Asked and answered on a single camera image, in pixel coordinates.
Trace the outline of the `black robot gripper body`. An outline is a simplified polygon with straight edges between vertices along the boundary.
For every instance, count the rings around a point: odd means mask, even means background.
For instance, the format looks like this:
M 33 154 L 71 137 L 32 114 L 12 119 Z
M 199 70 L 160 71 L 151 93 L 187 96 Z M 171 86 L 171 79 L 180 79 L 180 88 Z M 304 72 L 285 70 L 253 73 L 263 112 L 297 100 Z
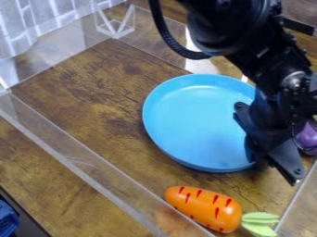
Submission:
M 290 185 L 306 176 L 295 135 L 314 115 L 317 102 L 310 103 L 298 95 L 267 96 L 255 92 L 250 105 L 234 105 L 233 118 L 257 147 L 255 163 L 275 168 Z

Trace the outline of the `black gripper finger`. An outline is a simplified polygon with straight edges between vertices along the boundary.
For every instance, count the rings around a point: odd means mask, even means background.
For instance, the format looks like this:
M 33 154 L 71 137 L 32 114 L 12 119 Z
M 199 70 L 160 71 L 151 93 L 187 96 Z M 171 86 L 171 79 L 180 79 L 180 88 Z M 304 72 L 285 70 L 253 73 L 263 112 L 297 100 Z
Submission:
M 246 154 L 246 159 L 250 163 L 257 161 L 257 147 L 249 136 L 245 136 L 243 139 L 243 149 Z

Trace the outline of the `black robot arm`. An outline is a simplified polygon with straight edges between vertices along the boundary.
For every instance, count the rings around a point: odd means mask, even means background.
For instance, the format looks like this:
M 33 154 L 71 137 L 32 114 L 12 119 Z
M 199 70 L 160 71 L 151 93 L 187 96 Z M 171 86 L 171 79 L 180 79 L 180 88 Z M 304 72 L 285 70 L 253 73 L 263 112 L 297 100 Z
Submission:
M 305 175 L 294 136 L 317 115 L 317 73 L 283 30 L 279 0 L 176 0 L 191 39 L 207 56 L 225 56 L 257 85 L 251 104 L 234 105 L 249 159 L 289 182 Z

